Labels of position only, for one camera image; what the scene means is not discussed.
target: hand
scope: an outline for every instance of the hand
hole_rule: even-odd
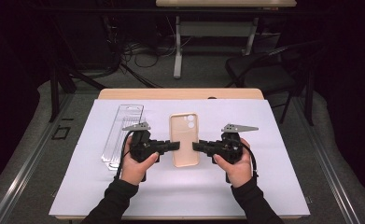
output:
[[[126,147],[124,148],[124,154],[126,154],[127,152],[128,153],[123,159],[123,167],[120,179],[137,186],[144,178],[147,169],[156,162],[159,157],[159,153],[153,153],[143,162],[135,161],[130,154],[131,142],[132,138],[129,137],[126,142]]]
[[[241,142],[250,147],[244,138],[241,138]],[[243,148],[241,160],[235,164],[228,163],[219,155],[214,155],[214,160],[217,162],[217,165],[226,172],[232,186],[235,188],[243,186],[252,178],[251,157],[246,148]]]

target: chair leg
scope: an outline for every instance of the chair leg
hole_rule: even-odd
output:
[[[285,115],[287,114],[288,106],[290,103],[290,99],[292,98],[292,91],[289,92],[287,101],[285,102],[284,111],[282,112],[282,116],[280,119],[280,123],[284,122]]]

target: person's left hand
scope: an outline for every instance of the person's left hand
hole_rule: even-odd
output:
[[[144,178],[145,172],[147,169],[152,166],[159,157],[159,153],[155,152],[150,155],[145,161],[138,162],[135,161],[130,154],[130,144],[132,142],[132,138],[129,137],[126,142],[126,147],[124,148],[124,154],[127,155],[123,159],[123,166],[121,170],[120,179],[129,182],[132,185],[139,185],[141,180]]]

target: white desk leg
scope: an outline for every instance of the white desk leg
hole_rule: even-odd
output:
[[[176,41],[175,41],[175,67],[174,67],[174,78],[181,78],[181,68],[182,68],[182,48],[181,48],[181,32],[180,32],[180,20],[176,17],[175,23]]]
[[[252,21],[251,34],[249,35],[248,42],[246,43],[246,48],[243,49],[243,55],[248,55],[251,53],[252,44],[254,43],[255,33],[258,28],[258,18]]]

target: black sleeve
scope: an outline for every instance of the black sleeve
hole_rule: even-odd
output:
[[[251,179],[236,189],[232,186],[232,194],[246,213],[248,223],[284,223],[263,198],[256,180]]]
[[[105,190],[105,197],[92,209],[81,223],[120,223],[121,216],[130,205],[130,199],[138,192],[138,186],[114,179]]]

